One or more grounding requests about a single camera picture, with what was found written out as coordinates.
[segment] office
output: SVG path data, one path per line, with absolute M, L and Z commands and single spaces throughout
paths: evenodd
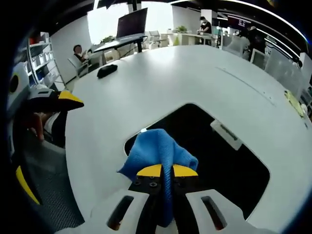
M 229 223 L 225 201 L 242 228 L 295 225 L 312 187 L 308 35 L 273 13 L 274 1 L 112 3 L 53 8 L 14 58 L 9 158 L 40 223 L 59 233 L 93 233 L 96 218 L 107 232 L 215 231 L 225 222 L 209 207 Z M 184 183 L 198 178 L 204 189 Z M 207 208 L 177 208 L 176 180 Z M 146 181 L 172 185 L 160 189 L 159 216 L 157 199 L 146 208 L 151 219 L 138 202 Z M 202 212 L 212 218 L 201 222 Z

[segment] white shelf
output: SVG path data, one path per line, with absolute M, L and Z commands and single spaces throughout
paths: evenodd
M 43 42 L 43 43 L 37 43 L 37 44 L 31 44 L 29 45 L 30 48 L 36 47 L 36 46 L 43 46 L 43 45 L 49 45 L 50 42 Z
M 50 60 L 48 60 L 48 61 L 46 61 L 45 63 L 43 63 L 43 64 L 41 64 L 41 65 L 39 65 L 38 67 L 35 68 L 35 71 L 39 70 L 41 67 L 47 65 L 49 62 L 51 62 L 51 61 L 53 61 L 53 60 L 54 60 L 54 58 L 53 58 L 53 59 L 50 59 Z

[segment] person's hand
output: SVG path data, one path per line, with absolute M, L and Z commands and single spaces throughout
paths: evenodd
M 39 113 L 32 113 L 23 120 L 23 125 L 34 132 L 38 139 L 43 141 L 43 124 Z

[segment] blue towel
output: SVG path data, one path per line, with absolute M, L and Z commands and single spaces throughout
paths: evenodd
M 135 181 L 137 173 L 145 167 L 162 164 L 164 187 L 164 214 L 160 223 L 167 227 L 173 220 L 170 172 L 173 164 L 196 170 L 198 160 L 163 129 L 148 130 L 138 134 L 123 167 L 118 171 Z

